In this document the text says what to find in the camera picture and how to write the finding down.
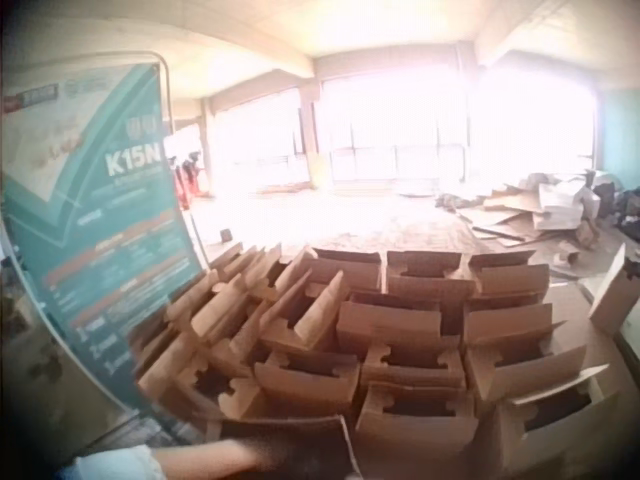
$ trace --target window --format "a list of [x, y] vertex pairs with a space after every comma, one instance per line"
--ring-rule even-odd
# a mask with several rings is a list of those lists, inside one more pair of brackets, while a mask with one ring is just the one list
[[412, 69], [327, 81], [320, 149], [335, 181], [461, 179], [466, 97], [455, 71]]
[[472, 176], [505, 179], [592, 168], [596, 99], [586, 86], [504, 69], [483, 78], [477, 93]]
[[220, 112], [214, 132], [225, 187], [252, 190], [309, 181], [297, 89]]

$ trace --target roll-up banner stand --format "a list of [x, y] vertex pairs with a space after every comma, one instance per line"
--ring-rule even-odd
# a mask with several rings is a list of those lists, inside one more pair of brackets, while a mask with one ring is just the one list
[[11, 256], [83, 369], [147, 408], [127, 335], [202, 271], [165, 158], [159, 65], [60, 74], [3, 97]]

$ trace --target teal wall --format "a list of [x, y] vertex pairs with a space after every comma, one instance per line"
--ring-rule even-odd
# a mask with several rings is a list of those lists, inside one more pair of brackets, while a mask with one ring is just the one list
[[626, 189], [640, 186], [640, 89], [603, 94], [603, 169]]

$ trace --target ceiling beam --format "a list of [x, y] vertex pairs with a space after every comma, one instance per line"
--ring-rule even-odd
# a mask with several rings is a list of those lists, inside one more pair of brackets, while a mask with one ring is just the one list
[[45, 7], [40, 15], [109, 20], [117, 28], [118, 20], [136, 22], [142, 29], [157, 26], [174, 30], [173, 35], [223, 41], [253, 52], [273, 63], [274, 68], [302, 78], [313, 77], [313, 62], [287, 43], [222, 13], [186, 0], [59, 0]]
[[522, 32], [535, 28], [569, 0], [499, 0], [476, 37], [476, 58], [490, 66], [512, 49]]

